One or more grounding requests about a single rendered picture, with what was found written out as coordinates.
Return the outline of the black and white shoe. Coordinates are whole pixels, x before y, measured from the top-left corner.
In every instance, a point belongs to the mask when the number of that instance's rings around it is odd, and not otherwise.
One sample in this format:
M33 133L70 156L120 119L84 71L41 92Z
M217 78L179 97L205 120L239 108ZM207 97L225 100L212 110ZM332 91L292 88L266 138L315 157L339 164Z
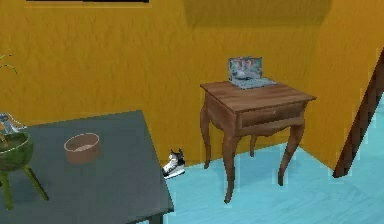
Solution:
M177 152L171 151L168 163L162 167L165 179L170 179L185 172L185 160L182 149Z

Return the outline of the brown wooden side table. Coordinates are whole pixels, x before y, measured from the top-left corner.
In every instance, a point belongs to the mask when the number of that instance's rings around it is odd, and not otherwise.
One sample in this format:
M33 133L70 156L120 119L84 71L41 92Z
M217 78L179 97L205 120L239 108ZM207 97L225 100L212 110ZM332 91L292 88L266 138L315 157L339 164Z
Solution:
M224 201L228 203L232 198L235 151L244 136L250 136L250 145L254 146L259 136L268 137L286 128L290 130L278 171L278 183L282 184L285 170L304 133L306 106L315 97L281 83L242 90L224 81L206 83L201 88L205 91L200 111L200 130L206 149L205 167L211 161L209 126L214 125L224 133L222 154L227 176Z

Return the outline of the grey open laptop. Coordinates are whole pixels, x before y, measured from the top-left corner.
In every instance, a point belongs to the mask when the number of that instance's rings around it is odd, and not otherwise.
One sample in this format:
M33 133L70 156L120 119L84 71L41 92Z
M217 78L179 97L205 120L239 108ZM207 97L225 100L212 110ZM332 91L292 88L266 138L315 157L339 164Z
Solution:
M229 58L229 81L243 90L276 85L275 81L263 76L262 62L262 57Z

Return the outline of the dark grey table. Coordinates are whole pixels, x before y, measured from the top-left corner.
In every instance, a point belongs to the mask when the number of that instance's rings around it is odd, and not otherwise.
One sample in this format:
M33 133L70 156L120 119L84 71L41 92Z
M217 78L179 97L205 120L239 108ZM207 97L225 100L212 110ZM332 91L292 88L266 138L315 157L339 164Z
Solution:
M30 126L30 166L47 192L43 200L22 171L9 174L14 208L0 191L0 224L162 224L174 210L144 115L131 111ZM100 136L101 155L67 161L64 143L82 133Z

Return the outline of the brown round bowl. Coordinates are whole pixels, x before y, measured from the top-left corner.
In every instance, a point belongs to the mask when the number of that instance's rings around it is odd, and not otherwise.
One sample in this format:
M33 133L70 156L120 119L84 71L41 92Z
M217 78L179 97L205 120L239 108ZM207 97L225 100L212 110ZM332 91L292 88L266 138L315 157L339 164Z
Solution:
M95 133L83 133L64 143L67 160L72 164L92 162L101 155L100 137Z

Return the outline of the dark brown wooden door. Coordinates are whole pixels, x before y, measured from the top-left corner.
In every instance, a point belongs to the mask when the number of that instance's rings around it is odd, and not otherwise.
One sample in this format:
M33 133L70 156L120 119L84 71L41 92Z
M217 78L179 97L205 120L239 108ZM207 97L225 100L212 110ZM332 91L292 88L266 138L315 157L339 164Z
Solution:
M340 178L348 174L383 93L384 47L380 51L373 74L365 90L364 97L361 100L337 165L333 170L334 178Z

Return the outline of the green pot plant on legs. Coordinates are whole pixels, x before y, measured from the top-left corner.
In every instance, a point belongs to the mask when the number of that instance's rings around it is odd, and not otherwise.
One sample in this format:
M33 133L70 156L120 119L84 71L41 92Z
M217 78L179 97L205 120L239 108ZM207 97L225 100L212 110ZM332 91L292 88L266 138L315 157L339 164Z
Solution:
M23 129L12 134L0 131L0 186L3 189L5 206L8 210L13 209L9 173L17 170L22 170L26 174L43 200L49 200L49 196L29 166L33 152L33 139L30 134L23 132Z

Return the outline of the small grey glass object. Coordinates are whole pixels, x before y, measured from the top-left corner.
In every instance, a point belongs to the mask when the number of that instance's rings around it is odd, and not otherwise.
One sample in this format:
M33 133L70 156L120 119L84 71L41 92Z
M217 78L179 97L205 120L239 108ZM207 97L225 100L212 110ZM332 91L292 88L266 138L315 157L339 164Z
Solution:
M26 128L26 125L15 120L10 113L0 113L0 124L6 134L17 133Z

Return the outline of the black framed wall picture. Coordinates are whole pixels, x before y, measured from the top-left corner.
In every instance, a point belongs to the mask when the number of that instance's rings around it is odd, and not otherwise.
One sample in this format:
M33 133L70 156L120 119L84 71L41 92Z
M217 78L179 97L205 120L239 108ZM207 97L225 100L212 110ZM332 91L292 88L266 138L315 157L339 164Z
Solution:
M32 2L101 2L101 3L150 3L150 0L26 0Z

